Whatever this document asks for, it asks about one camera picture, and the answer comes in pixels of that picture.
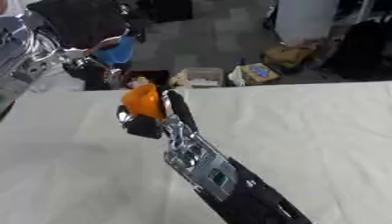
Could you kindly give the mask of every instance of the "orange object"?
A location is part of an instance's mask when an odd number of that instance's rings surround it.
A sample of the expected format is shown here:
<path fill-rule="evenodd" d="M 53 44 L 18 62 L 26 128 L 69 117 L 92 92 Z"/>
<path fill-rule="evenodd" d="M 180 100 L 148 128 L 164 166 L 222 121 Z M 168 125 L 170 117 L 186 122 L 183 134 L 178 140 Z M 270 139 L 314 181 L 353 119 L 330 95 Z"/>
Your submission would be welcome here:
<path fill-rule="evenodd" d="M 165 115 L 159 107 L 157 86 L 152 83 L 128 91 L 122 97 L 122 104 L 132 115 L 144 115 L 164 120 Z"/>

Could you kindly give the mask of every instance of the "person's arm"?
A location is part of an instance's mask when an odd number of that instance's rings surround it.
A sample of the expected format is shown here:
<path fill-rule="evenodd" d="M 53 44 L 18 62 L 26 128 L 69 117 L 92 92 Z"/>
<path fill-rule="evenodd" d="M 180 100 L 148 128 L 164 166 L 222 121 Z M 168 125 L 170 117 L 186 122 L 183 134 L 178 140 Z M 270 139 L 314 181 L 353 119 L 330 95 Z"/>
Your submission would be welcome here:
<path fill-rule="evenodd" d="M 7 11 L 7 0 L 0 0 L 0 15 L 4 14 Z"/>
<path fill-rule="evenodd" d="M 100 50 L 101 48 L 103 48 L 104 46 L 115 45 L 118 42 L 120 42 L 120 40 L 121 40 L 121 37 L 107 38 L 107 39 L 103 40 L 101 43 L 99 43 L 98 45 L 94 46 L 93 48 L 85 50 L 85 55 L 89 55 L 91 53 L 94 53 L 94 52 Z"/>

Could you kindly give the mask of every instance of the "table surface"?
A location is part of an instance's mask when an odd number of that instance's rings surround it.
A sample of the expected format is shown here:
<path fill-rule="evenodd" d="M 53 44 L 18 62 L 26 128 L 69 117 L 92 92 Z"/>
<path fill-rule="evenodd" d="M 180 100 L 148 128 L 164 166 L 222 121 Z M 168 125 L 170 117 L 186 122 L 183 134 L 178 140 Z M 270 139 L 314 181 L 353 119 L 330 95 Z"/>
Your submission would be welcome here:
<path fill-rule="evenodd" d="M 0 125 L 0 222 L 223 223 L 127 135 L 122 91 L 22 97 Z M 392 223 L 392 83 L 193 89 L 201 134 L 315 223 Z"/>

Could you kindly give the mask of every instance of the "box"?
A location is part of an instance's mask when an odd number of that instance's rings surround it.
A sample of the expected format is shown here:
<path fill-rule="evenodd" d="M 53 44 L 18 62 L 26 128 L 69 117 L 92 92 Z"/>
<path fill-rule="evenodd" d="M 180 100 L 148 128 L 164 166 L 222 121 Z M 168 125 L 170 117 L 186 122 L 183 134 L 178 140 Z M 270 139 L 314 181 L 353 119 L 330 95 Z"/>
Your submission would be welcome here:
<path fill-rule="evenodd" d="M 190 67 L 181 72 L 193 88 L 223 87 L 224 73 L 218 67 Z"/>

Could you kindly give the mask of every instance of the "black bag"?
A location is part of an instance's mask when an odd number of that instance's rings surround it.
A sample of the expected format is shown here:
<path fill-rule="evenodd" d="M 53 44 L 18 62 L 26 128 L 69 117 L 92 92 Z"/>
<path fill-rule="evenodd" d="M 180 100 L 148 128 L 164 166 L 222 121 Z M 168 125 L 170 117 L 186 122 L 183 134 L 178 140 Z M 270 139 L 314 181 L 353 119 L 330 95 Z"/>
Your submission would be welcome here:
<path fill-rule="evenodd" d="M 119 5 L 112 0 L 43 0 L 27 8 L 49 21 L 65 48 L 91 48 L 126 29 Z"/>
<path fill-rule="evenodd" d="M 326 61 L 324 67 L 344 78 L 367 80 L 382 62 L 382 51 L 387 34 L 382 24 L 366 21 L 353 25 L 338 51 Z"/>

